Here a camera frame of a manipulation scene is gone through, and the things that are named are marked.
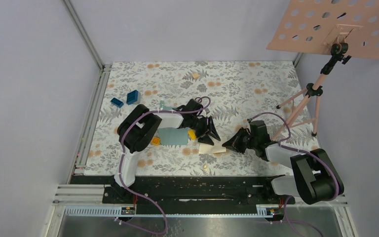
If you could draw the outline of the tan lined letter paper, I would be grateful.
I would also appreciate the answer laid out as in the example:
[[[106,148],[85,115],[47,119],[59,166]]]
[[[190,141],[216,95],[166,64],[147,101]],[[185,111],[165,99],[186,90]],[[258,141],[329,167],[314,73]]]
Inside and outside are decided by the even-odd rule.
[[[214,153],[224,153],[226,152],[226,148],[222,146],[221,143],[217,143],[214,145],[208,144],[199,144],[198,153],[199,154],[214,154]]]

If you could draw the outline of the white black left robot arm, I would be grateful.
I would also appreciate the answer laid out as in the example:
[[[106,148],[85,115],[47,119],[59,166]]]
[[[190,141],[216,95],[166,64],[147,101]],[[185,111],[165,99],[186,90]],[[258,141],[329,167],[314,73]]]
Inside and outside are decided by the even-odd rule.
[[[207,106],[202,98],[190,99],[185,105],[169,110],[150,110],[143,104],[137,105],[117,129],[123,149],[112,188],[114,196],[122,203],[133,198],[130,187],[135,182],[140,153],[147,148],[160,128],[189,128],[195,132],[199,143],[214,145],[220,141],[213,118],[207,116]]]

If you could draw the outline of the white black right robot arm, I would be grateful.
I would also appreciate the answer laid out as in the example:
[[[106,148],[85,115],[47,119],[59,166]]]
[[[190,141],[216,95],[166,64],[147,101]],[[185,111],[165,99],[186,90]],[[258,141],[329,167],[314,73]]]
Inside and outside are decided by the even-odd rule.
[[[314,204],[333,200],[344,192],[343,182],[324,149],[296,150],[272,141],[262,120],[239,129],[222,146],[237,153],[250,149],[264,161],[292,169],[292,175],[272,178],[270,185],[264,188],[263,196],[269,203],[276,203],[285,195]]]

